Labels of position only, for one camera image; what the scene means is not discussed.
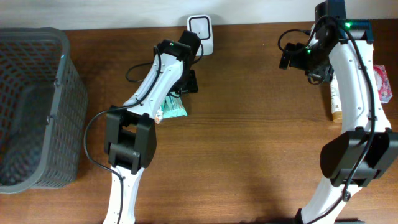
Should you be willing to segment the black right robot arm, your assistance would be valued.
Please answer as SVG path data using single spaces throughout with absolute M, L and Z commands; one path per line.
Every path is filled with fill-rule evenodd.
M 373 69 L 374 37 L 366 19 L 348 19 L 343 1 L 315 7 L 306 43 L 281 48 L 279 67 L 305 72 L 312 85 L 336 79 L 341 134 L 320 154 L 323 177 L 295 223 L 334 223 L 354 194 L 383 176 L 397 158 L 397 133 L 382 108 Z

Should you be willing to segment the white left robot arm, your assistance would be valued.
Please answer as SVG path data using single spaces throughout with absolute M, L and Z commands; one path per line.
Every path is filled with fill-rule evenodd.
M 199 36 L 184 31 L 178 41 L 163 40 L 154 47 L 154 61 L 140 87 L 122 107 L 106 113 L 104 151 L 112 172 L 105 223 L 134 223 L 142 174 L 157 147 L 155 116 L 167 95 L 196 93 L 191 66 L 201 47 Z

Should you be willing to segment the white Pantene tube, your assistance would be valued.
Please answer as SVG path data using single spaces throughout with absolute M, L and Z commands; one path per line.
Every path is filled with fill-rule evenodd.
M 342 123 L 343 112 L 341 108 L 340 93 L 338 89 L 338 82 L 336 79 L 336 75 L 333 76 L 332 81 L 330 83 L 330 93 L 331 93 L 332 120 L 335 123 Z

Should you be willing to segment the green wipes pack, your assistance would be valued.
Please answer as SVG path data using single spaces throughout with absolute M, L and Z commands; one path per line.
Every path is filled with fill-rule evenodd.
M 177 118 L 181 116 L 187 116 L 187 112 L 183 106 L 181 98 L 167 96 L 164 103 L 163 118 Z

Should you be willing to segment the red purple tissue pack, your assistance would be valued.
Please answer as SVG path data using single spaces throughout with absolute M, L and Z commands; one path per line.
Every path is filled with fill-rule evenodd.
M 393 96 L 386 68 L 384 65 L 374 65 L 373 69 L 374 69 L 380 102 L 386 104 L 390 101 L 390 99 Z

